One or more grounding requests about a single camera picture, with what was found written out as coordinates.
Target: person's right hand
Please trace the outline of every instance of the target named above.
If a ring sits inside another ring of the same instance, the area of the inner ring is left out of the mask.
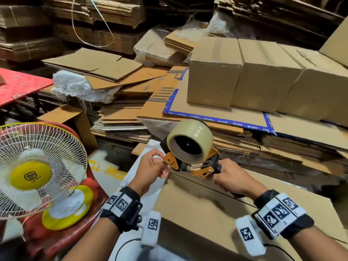
[[[214,181],[224,192],[242,194],[255,200],[268,190],[266,186],[255,180],[236,162],[230,159],[219,160],[221,173],[211,174],[207,180]]]

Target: hand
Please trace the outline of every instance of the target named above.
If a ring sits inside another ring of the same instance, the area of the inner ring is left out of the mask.
[[[169,168],[167,164],[160,158],[154,158],[156,155],[162,159],[164,158],[164,154],[157,149],[152,149],[142,156],[135,177],[128,185],[140,197],[149,191],[150,185],[158,177],[165,179],[168,176]]]
[[[219,160],[221,165],[220,174],[211,174],[207,180],[214,181],[224,192],[242,194],[252,200],[256,200],[268,190],[266,186],[255,180],[236,162],[230,159]]]

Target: blue tape border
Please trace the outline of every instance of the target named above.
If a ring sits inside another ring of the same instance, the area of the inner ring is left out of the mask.
[[[263,113],[263,117],[264,117],[265,122],[267,124],[267,127],[264,127],[264,126],[252,125],[250,123],[243,123],[243,122],[238,122],[238,121],[233,121],[233,120],[219,119],[219,118],[208,117],[208,116],[204,116],[204,115],[195,115],[195,114],[189,114],[189,113],[173,112],[173,111],[171,111],[171,107],[172,107],[173,101],[174,101],[178,91],[179,91],[179,89],[175,89],[173,91],[172,95],[169,97],[169,99],[166,103],[166,106],[163,109],[163,113],[177,115],[177,116],[190,117],[190,118],[195,118],[195,119],[200,119],[200,120],[207,120],[207,121],[218,122],[218,123],[226,123],[228,125],[239,126],[239,127],[243,127],[246,129],[266,131],[269,133],[276,134],[267,113]]]

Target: cable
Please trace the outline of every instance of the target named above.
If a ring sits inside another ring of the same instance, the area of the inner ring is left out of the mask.
[[[124,247],[126,244],[128,244],[129,242],[132,242],[132,241],[140,241],[141,240],[141,238],[134,238],[134,239],[132,239],[132,240],[129,240],[129,241],[127,241],[127,242],[125,242],[121,247],[120,247],[120,249],[117,251],[117,254],[116,254],[116,257],[115,257],[115,261],[116,261],[116,259],[117,259],[117,256],[118,256],[118,253],[120,252],[120,250],[122,249],[122,247]]]
[[[290,259],[292,260],[292,261],[295,261],[295,259],[293,259],[292,258],[292,256],[291,255],[289,255],[284,249],[282,249],[281,247],[279,247],[279,246],[277,246],[277,245],[272,245],[272,244],[263,244],[264,246],[273,246],[273,247],[275,247],[275,248],[278,248],[278,249],[280,249],[280,250],[282,250],[288,257],[290,257]]]

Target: white wire grill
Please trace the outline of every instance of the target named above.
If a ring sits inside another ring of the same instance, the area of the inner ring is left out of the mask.
[[[40,188],[19,190],[9,175],[29,161],[50,166],[51,178]],[[0,165],[0,219],[19,218],[44,210],[78,185],[86,173],[87,153],[75,136],[59,127],[21,123],[0,128]]]

